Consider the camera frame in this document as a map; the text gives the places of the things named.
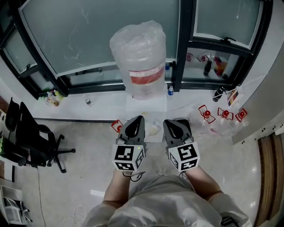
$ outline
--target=window frame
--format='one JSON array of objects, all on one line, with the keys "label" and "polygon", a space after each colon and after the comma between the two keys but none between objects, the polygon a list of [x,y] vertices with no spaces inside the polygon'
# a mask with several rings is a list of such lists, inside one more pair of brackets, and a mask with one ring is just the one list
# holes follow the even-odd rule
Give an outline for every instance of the window frame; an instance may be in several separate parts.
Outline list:
[{"label": "window frame", "polygon": [[[103,91],[118,91],[125,90],[125,86],[122,80],[109,80],[92,82],[87,84],[71,85],[65,75],[56,78],[54,72],[50,69],[50,66],[46,64],[45,58],[41,56],[35,46],[34,41],[31,39],[29,31],[22,21],[18,8],[23,7],[29,0],[22,2],[8,1],[11,13],[12,21],[8,28],[2,33],[0,37],[0,55],[5,61],[6,65],[20,81],[20,83],[32,94],[36,99],[40,96],[45,96],[46,93],[41,91],[40,88],[33,82],[31,77],[32,73],[39,71],[45,78],[47,78],[54,85],[63,96],[69,94],[80,94],[89,92],[103,92]],[[226,89],[231,90],[235,86],[241,84],[251,69],[258,53],[262,47],[266,33],[270,24],[272,15],[273,0],[263,0],[263,11],[261,14],[258,31],[256,32],[254,42],[251,49],[247,49],[235,44],[227,44],[223,42],[216,42],[216,40],[210,40],[200,37],[193,37],[194,25],[195,25],[195,11],[197,0],[180,0],[179,2],[179,25],[178,25],[178,40],[177,40],[177,56],[176,59],[172,59],[172,75],[170,78],[165,78],[167,86],[174,86],[174,91],[179,92],[180,89],[210,89],[215,90],[219,86],[224,86]],[[11,62],[8,60],[3,49],[1,48],[9,36],[17,29],[24,44],[31,53],[36,66],[33,66],[26,71],[19,74]],[[199,78],[185,78],[183,79],[183,72],[185,67],[185,57],[187,48],[200,48],[214,51],[221,51],[238,55],[239,59],[235,65],[235,68],[228,80],[206,80]]]}]

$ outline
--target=chair base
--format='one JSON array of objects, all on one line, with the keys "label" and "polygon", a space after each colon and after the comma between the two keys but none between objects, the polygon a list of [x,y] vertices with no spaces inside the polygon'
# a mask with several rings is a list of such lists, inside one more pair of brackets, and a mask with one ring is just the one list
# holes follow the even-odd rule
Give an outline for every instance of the chair base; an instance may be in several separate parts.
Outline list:
[{"label": "chair base", "polygon": [[66,154],[66,153],[75,153],[76,150],[75,149],[70,149],[70,150],[66,150],[66,151],[58,151],[58,147],[59,147],[59,144],[60,144],[60,141],[61,140],[64,140],[64,135],[60,135],[57,142],[56,142],[56,151],[54,153],[53,156],[51,156],[51,158],[49,159],[48,163],[47,163],[47,166],[48,167],[51,167],[51,162],[52,160],[54,160],[55,163],[57,163],[61,173],[66,173],[66,170],[65,169],[62,169],[61,167],[61,164],[60,164],[60,161],[59,161],[59,158],[58,158],[58,155],[59,154]]}]

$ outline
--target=office chair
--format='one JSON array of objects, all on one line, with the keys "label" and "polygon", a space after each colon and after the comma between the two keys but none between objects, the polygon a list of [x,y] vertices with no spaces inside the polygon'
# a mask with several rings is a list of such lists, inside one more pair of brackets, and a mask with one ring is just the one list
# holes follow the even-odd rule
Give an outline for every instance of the office chair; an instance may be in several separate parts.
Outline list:
[{"label": "office chair", "polygon": [[[64,136],[60,135],[56,141],[53,132],[47,126],[36,123],[23,102],[21,102],[19,107],[11,98],[5,124],[10,132],[16,129],[16,146],[21,149],[29,149],[31,160],[28,161],[27,153],[18,161],[19,166],[30,164],[32,167],[45,167],[47,162],[47,166],[50,167],[52,160],[54,160],[60,171],[66,173],[66,170],[61,167],[58,155],[75,153],[76,150],[59,151],[58,147]],[[39,135],[40,132],[47,134],[48,140],[41,137]]]}]

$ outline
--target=white cube with marker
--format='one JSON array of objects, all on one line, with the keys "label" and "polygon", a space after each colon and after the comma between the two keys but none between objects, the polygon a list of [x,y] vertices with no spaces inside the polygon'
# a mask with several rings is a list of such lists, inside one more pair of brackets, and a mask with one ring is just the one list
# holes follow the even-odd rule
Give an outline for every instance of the white cube with marker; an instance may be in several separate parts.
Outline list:
[{"label": "white cube with marker", "polygon": [[200,160],[197,142],[169,148],[169,159],[179,172],[197,167]]},{"label": "white cube with marker", "polygon": [[142,145],[114,144],[112,149],[112,162],[117,170],[137,171],[145,155],[145,150]]}]

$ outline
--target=red and white label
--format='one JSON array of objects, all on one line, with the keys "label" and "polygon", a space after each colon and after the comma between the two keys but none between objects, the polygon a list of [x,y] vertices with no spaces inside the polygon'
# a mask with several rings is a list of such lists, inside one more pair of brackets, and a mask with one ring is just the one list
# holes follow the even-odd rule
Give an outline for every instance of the red and white label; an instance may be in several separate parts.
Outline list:
[{"label": "red and white label", "polygon": [[131,81],[135,84],[147,84],[158,80],[164,75],[165,64],[161,63],[159,66],[145,70],[145,71],[129,71]]}]

